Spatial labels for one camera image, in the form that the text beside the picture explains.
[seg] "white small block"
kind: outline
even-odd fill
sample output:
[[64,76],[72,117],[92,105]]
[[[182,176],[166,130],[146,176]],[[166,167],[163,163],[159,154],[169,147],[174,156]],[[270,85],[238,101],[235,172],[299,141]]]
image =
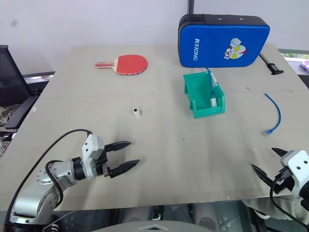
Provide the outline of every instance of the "white small block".
[[217,107],[217,99],[211,98],[211,107]]
[[140,111],[138,110],[138,108],[133,108],[133,113],[136,118],[140,117]]

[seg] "black cable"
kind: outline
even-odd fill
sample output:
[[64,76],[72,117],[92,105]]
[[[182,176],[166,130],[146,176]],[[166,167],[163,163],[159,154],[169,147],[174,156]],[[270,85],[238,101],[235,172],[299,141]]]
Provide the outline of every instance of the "black cable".
[[31,175],[31,173],[34,171],[34,169],[38,166],[38,164],[41,162],[41,160],[44,158],[44,156],[47,154],[47,152],[49,152],[50,149],[53,148],[53,146],[56,145],[56,143],[58,143],[61,139],[63,139],[65,136],[67,136],[68,134],[71,134],[71,133],[74,133],[74,132],[77,132],[77,131],[84,131],[84,132],[87,132],[87,136],[92,134],[92,132],[90,130],[85,130],[85,129],[75,129],[75,130],[71,130],[71,131],[68,131],[67,133],[61,135],[58,139],[56,139],[45,151],[44,153],[40,156],[40,158],[36,161],[36,163],[33,165],[33,167],[31,168],[31,170],[28,172],[28,174],[25,176],[25,178],[23,179],[23,181],[20,183],[20,185],[18,186],[11,202],[10,202],[10,205],[9,205],[9,208],[8,208],[8,211],[6,212],[6,216],[5,216],[5,220],[4,220],[4,224],[5,223],[9,223],[9,220],[10,220],[10,214],[11,214],[11,211],[12,211],[12,208],[13,208],[13,205],[16,201],[16,198],[21,190],[21,188],[23,187],[24,183],[27,181],[27,179],[29,178],[29,176]]
[[58,192],[59,192],[59,196],[60,196],[60,200],[58,201],[56,207],[58,207],[58,205],[61,204],[62,200],[63,200],[63,191],[62,188],[60,186],[60,184],[58,184],[58,182],[56,181],[56,179],[53,177],[52,173],[49,170],[49,165],[51,163],[55,163],[55,162],[62,162],[60,160],[51,160],[49,161],[46,165],[45,165],[45,171],[47,173],[47,175],[49,176],[49,178],[52,180],[52,182],[54,183],[55,187],[57,188]]
[[290,217],[291,219],[293,219],[294,221],[296,221],[297,223],[299,223],[300,225],[302,225],[303,227],[305,227],[307,229],[307,231],[309,231],[309,226],[306,225],[305,223],[303,223],[302,221],[298,220],[297,218],[293,217],[291,214],[289,214],[288,212],[286,212],[285,210],[283,210],[275,201],[274,201],[274,189],[275,186],[278,182],[279,178],[276,177],[275,180],[272,182],[271,188],[270,188],[270,192],[269,192],[269,196],[270,196],[270,200],[271,202],[281,211],[283,212],[286,216]]

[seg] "white cable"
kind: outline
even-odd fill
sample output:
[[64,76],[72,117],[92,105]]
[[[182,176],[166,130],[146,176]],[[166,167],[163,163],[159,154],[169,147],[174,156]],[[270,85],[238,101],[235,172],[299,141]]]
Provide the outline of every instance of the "white cable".
[[69,213],[63,215],[61,218],[58,218],[56,221],[53,221],[53,222],[50,223],[48,226],[45,226],[45,227],[43,228],[42,232],[44,232],[48,227],[50,227],[51,225],[53,225],[55,222],[61,220],[62,218],[64,218],[64,217],[67,216],[67,215],[70,215],[70,214],[74,213],[75,211],[76,211],[76,210],[73,210],[73,211],[71,211],[71,212],[69,212]]

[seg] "green container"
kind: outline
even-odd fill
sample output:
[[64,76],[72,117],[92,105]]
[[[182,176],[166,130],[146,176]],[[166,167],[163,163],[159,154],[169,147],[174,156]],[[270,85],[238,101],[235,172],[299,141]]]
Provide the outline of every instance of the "green container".
[[211,107],[211,79],[209,72],[183,75],[184,93],[188,95],[194,118],[225,112],[225,96],[218,82],[212,77],[213,93],[217,107]]

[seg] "beige tabletop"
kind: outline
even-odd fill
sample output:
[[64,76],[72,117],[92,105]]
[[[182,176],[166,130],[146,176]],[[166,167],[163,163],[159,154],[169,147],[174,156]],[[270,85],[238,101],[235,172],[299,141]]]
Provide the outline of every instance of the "beige tabletop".
[[[148,69],[135,76],[97,70],[97,61],[122,54],[147,58]],[[140,159],[114,179],[83,180],[67,189],[57,209],[81,210],[196,203],[267,196],[266,186],[251,163],[273,178],[281,168],[272,147],[309,151],[309,91],[272,45],[263,54],[283,74],[271,75],[260,59],[244,68],[214,68],[226,97],[224,114],[194,119],[184,94],[177,46],[83,46],[68,55],[45,88],[16,137],[0,159],[0,210],[36,159],[66,131],[84,128],[105,143],[131,141],[109,154],[110,165]],[[268,137],[263,133],[278,121],[267,92],[279,105],[282,122]],[[141,109],[136,119],[132,108]],[[43,159],[81,156],[85,134],[65,138]],[[27,183],[34,180],[35,173]]]

